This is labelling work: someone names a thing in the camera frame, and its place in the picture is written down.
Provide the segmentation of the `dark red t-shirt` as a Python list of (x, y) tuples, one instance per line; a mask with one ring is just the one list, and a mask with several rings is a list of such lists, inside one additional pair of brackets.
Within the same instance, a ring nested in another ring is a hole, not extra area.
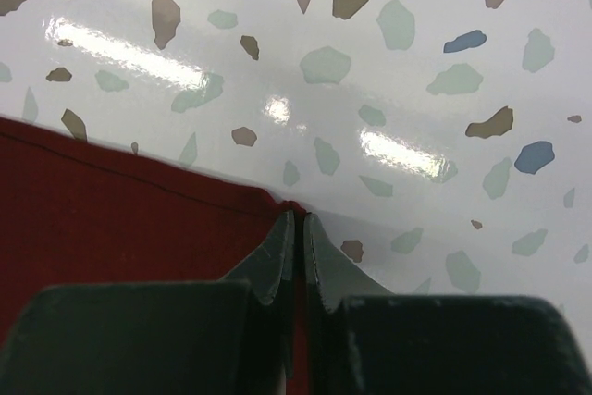
[[(1, 338), (62, 285), (214, 281), (305, 213), (262, 189), (193, 174), (10, 119), (1, 122)], [(291, 394), (309, 390), (304, 281), (293, 271)]]

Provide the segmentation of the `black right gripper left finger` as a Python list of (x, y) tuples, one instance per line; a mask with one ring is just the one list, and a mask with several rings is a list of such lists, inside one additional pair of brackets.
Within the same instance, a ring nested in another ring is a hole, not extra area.
[(221, 279), (48, 287), (1, 351), (5, 394), (275, 394), (293, 375), (296, 216)]

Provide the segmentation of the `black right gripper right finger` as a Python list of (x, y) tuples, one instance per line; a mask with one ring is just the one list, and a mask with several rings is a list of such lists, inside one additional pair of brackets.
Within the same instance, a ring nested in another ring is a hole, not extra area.
[(303, 222), (314, 394), (587, 394), (591, 375), (550, 303), (395, 294)]

